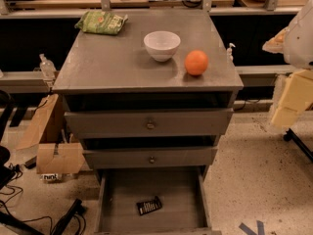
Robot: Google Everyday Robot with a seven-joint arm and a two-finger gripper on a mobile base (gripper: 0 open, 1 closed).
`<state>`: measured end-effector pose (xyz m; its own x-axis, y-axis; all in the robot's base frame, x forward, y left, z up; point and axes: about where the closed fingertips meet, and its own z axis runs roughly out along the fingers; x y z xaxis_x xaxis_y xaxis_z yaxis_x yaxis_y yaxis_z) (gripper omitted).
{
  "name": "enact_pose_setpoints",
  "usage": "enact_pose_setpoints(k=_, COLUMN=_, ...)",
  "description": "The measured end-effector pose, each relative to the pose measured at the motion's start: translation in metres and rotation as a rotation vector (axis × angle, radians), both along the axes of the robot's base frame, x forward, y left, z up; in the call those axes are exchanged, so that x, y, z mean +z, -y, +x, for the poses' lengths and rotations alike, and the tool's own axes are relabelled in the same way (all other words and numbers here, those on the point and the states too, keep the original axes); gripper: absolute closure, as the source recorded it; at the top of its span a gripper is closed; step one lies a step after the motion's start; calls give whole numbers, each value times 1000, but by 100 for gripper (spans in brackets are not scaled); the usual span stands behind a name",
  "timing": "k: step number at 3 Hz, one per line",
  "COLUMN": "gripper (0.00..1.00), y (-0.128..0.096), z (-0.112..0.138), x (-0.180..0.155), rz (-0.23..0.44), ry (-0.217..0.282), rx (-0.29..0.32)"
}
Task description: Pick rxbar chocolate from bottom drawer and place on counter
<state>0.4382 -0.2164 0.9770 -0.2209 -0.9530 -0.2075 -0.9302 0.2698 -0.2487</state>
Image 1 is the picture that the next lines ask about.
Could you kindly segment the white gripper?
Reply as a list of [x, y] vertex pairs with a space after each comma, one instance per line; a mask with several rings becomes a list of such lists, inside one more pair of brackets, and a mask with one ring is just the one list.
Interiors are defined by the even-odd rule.
[[[262, 50], [273, 54], [283, 53], [287, 28], [280, 30], [266, 41]], [[290, 128], [298, 119], [297, 112], [304, 112], [313, 104], [313, 71], [298, 70], [286, 79], [286, 86], [271, 124], [277, 128]]]

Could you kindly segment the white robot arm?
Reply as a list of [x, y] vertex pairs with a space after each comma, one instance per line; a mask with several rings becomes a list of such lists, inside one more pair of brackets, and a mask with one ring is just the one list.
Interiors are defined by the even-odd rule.
[[271, 124], [280, 129], [291, 127], [313, 104], [313, 0], [308, 0], [297, 15], [262, 46], [262, 50], [282, 54], [296, 71], [289, 75], [283, 91], [275, 97]]

